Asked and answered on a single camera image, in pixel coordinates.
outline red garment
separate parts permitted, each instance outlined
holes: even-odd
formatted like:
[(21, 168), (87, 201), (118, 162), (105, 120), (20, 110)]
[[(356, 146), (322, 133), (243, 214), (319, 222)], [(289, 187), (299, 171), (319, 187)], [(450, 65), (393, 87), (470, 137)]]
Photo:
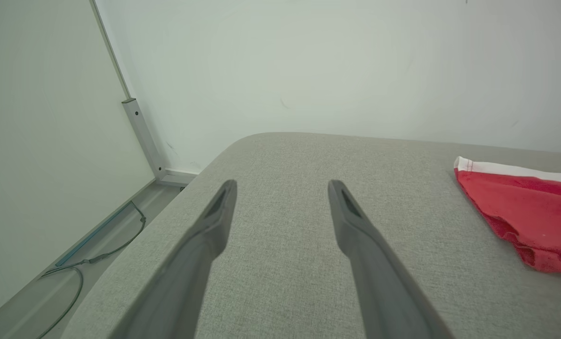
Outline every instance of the red garment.
[(463, 191), (496, 235), (513, 244), (523, 262), (561, 272), (561, 174), (459, 157)]

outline white wall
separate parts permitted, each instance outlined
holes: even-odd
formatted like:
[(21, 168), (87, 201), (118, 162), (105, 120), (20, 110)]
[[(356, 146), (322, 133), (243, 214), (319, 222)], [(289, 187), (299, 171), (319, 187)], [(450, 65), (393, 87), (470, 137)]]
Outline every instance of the white wall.
[(0, 306), (153, 174), (88, 0), (0, 0)]
[(100, 0), (160, 152), (314, 131), (561, 152), (561, 0)]

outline red fabric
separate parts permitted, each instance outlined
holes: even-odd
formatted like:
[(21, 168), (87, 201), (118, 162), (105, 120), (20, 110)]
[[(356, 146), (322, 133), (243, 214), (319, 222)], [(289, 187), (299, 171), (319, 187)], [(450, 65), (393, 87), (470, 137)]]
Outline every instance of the red fabric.
[(523, 262), (561, 272), (561, 182), (458, 171), (467, 197), (496, 235), (511, 242)]

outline gray floor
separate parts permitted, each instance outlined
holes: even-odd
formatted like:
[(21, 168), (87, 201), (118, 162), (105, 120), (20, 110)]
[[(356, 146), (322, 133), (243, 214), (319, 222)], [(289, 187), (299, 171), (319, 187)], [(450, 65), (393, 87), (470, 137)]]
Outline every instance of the gray floor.
[[(173, 200), (178, 187), (153, 184), (142, 191), (134, 203), (147, 217), (148, 227), (154, 217)], [(93, 258), (116, 249), (140, 229), (140, 216), (132, 206), (125, 208), (113, 221), (76, 252), (67, 264)], [(63, 334), (70, 317), (102, 273), (120, 252), (96, 262), (78, 266), (83, 274), (82, 292), (70, 312), (44, 338), (57, 339)], [(65, 311), (79, 286), (78, 274), (64, 270), (28, 284), (0, 309), (0, 338), (32, 339), (38, 337)]]

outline black cable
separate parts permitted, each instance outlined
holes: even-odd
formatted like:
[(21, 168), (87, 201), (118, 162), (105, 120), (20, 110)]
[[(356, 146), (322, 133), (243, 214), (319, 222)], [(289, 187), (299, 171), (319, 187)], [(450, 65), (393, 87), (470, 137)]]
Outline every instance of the black cable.
[(103, 260), (104, 258), (106, 258), (106, 257), (112, 255), (113, 253), (116, 253), (117, 251), (120, 251), (124, 247), (128, 246), (132, 242), (132, 240), (136, 239), (136, 237), (139, 234), (141, 234), (141, 232), (144, 230), (144, 225), (147, 222), (147, 217), (144, 216), (144, 214), (141, 212), (141, 210), (139, 210), (139, 208), (134, 204), (134, 202), (132, 202), (132, 200), (130, 200), (130, 203), (132, 204), (132, 206), (134, 206), (134, 208), (140, 214), (140, 221), (141, 221), (141, 223), (143, 223), (140, 226), (140, 229), (138, 230), (138, 232), (132, 237), (132, 239), (126, 241), (125, 244), (121, 245), (120, 247), (117, 247), (113, 251), (103, 253), (101, 255), (97, 255), (92, 259), (84, 259), (84, 260), (76, 262), (74, 264), (69, 264), (69, 265), (65, 265), (65, 266), (61, 266), (61, 267), (52, 268), (51, 270), (46, 271), (44, 274), (42, 274), (40, 276), (39, 279), (42, 279), (43, 277), (46, 277), (47, 275), (50, 275), (50, 274), (53, 274), (53, 273), (63, 271), (63, 270), (67, 270), (68, 268), (71, 268), (72, 270), (78, 272), (78, 275), (80, 277), (80, 285), (78, 287), (78, 291), (76, 292), (76, 296), (73, 298), (73, 300), (69, 304), (69, 306), (65, 309), (65, 311), (63, 313), (61, 313), (61, 315), (57, 318), (57, 320), (55, 320), (55, 322), (52, 323), (51, 326), (46, 329), (46, 331), (42, 332), (42, 334), (37, 337), (37, 339), (42, 339), (44, 337), (44, 335), (46, 335), (46, 333), (50, 332), (50, 330), (55, 328), (55, 326), (57, 324), (59, 324), (61, 319), (63, 319), (67, 315), (67, 313), (70, 311), (70, 309), (72, 309), (72, 307), (76, 303), (76, 301), (78, 301), (78, 297), (80, 296), (80, 293), (82, 292), (82, 287), (84, 286), (84, 275), (75, 266), (82, 265), (82, 264), (94, 264), (95, 262)]

